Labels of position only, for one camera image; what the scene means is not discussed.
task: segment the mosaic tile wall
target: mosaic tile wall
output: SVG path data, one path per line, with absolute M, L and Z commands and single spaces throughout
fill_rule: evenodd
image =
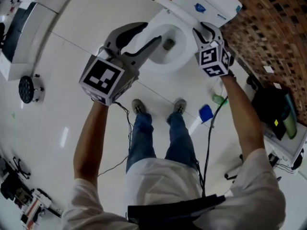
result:
M 299 121 L 307 125 L 307 0 L 240 1 L 237 17 L 222 27 L 224 37 L 264 86 L 276 82 L 292 90 Z

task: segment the shoe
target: shoe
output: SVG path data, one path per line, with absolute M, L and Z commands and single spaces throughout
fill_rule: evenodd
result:
M 186 111 L 186 108 L 187 108 L 187 102 L 183 99 L 179 99 L 175 103 L 174 113 L 180 113 L 182 115 Z
M 132 101 L 132 109 L 136 115 L 140 113 L 146 113 L 146 107 L 139 99 Z

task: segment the blue jeans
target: blue jeans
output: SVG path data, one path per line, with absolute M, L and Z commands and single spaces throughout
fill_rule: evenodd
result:
M 172 113 L 167 123 L 170 125 L 170 147 L 165 159 L 186 164 L 197 170 L 193 143 L 186 128 L 182 115 Z M 152 117 L 148 113 L 138 114 L 134 123 L 132 144 L 128 155 L 126 173 L 136 162 L 156 158 L 153 148 Z

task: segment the toilet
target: toilet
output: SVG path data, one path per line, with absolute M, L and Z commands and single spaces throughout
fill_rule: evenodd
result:
M 162 36 L 159 47 L 142 66 L 156 73 L 171 73 L 182 68 L 198 52 L 193 28 L 200 22 L 221 27 L 233 19 L 242 4 L 238 0 L 155 0 L 163 9 L 138 35 L 136 50 L 151 39 Z

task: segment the person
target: person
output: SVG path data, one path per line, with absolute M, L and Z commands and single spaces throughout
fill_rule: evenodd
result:
M 206 230 L 279 229 L 285 219 L 285 198 L 264 149 L 260 120 L 235 78 L 227 75 L 221 79 L 244 163 L 231 186 L 233 196 L 203 213 L 193 225 Z M 168 204 L 200 198 L 194 148 L 182 118 L 186 102 L 177 102 L 167 120 L 171 143 L 165 159 L 156 158 L 154 153 L 154 128 L 144 104 L 134 100 L 132 107 L 137 117 L 126 167 L 128 205 Z M 73 161 L 75 183 L 62 215 L 64 230 L 139 229 L 124 217 L 105 212 L 99 201 L 97 177 L 107 113 L 107 106 L 95 102 L 84 124 Z

